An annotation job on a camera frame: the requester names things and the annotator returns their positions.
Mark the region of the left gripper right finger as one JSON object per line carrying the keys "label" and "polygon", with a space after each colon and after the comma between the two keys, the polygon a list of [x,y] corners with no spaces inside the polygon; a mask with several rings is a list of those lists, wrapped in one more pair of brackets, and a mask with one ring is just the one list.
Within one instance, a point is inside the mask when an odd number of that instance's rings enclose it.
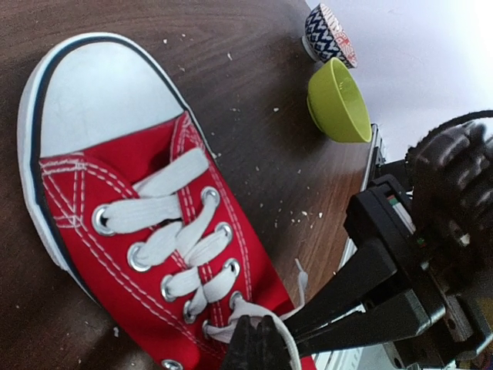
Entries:
{"label": "left gripper right finger", "polygon": [[290,356],[273,318],[264,316],[257,326],[257,368],[262,370],[292,369]]}

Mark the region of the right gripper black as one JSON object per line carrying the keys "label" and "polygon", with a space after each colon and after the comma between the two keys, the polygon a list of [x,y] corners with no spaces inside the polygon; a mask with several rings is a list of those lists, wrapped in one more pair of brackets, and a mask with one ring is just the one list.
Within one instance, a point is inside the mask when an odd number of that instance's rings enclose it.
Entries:
{"label": "right gripper black", "polygon": [[[492,331],[473,300],[459,298],[465,333],[447,324],[447,302],[422,269],[412,232],[400,217],[409,201],[393,177],[367,189],[377,204],[377,238],[366,240],[348,262],[285,324],[299,355],[423,339],[434,343],[489,343]],[[331,323],[341,315],[346,316]]]}

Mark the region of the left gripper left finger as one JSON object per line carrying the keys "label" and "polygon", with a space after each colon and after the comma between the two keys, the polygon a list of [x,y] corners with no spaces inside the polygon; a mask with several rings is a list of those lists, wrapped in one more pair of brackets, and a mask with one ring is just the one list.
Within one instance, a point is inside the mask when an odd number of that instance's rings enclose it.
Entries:
{"label": "left gripper left finger", "polygon": [[266,318],[254,327],[241,316],[220,369],[265,369]]}

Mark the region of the red canvas sneaker white laces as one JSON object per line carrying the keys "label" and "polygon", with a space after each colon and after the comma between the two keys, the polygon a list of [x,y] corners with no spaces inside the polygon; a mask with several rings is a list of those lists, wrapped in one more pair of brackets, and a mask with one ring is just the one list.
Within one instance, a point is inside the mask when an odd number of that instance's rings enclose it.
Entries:
{"label": "red canvas sneaker white laces", "polygon": [[237,322],[270,316],[312,369],[295,313],[200,124],[158,62],[109,32],[53,46],[22,93],[18,166],[53,262],[163,369],[217,369]]}

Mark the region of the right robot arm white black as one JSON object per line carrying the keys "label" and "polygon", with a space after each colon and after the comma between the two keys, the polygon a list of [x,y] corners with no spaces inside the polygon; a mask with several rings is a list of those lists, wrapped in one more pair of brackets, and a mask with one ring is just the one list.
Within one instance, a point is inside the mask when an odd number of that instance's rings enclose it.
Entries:
{"label": "right robot arm white black", "polygon": [[439,368],[491,343],[478,303],[492,295],[491,116],[456,117],[410,148],[412,190],[387,174],[352,196],[355,253],[286,321],[301,357],[385,344],[398,368]]}

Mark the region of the lime green bowl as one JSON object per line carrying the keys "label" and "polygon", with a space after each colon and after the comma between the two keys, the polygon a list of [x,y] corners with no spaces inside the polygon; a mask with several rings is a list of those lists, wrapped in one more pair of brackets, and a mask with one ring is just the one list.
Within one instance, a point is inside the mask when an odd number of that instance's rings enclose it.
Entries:
{"label": "lime green bowl", "polygon": [[317,128],[338,143],[369,143],[371,120],[349,69],[330,59],[310,78],[307,108]]}

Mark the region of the red patterned bowl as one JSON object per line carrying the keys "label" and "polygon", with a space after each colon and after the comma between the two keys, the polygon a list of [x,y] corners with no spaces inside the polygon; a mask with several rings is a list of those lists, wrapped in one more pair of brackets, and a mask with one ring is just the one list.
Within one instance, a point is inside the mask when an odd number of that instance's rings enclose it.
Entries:
{"label": "red patterned bowl", "polygon": [[358,66],[349,37],[333,11],[324,3],[315,6],[307,16],[301,42],[305,52],[315,62],[327,63],[336,58],[349,69]]}

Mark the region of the front aluminium rail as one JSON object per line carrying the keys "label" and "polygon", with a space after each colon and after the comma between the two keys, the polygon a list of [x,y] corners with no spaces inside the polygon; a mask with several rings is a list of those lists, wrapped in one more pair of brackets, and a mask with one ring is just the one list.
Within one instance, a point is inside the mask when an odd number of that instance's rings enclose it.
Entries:
{"label": "front aluminium rail", "polygon": [[[370,253],[359,250],[367,245],[378,253],[383,250],[383,243],[376,242],[379,221],[372,221],[371,216],[376,214],[374,206],[377,201],[367,192],[367,185],[372,181],[375,169],[378,165],[385,163],[384,142],[378,125],[371,126],[373,138],[371,140],[370,152],[367,165],[364,170],[363,182],[360,193],[355,194],[348,204],[347,219],[344,227],[349,232],[348,242],[344,249],[340,263],[340,269],[346,278],[350,272],[355,272],[358,267],[363,267],[363,258]],[[315,356],[317,369],[358,369],[363,354],[363,348],[341,349],[323,352]]]}

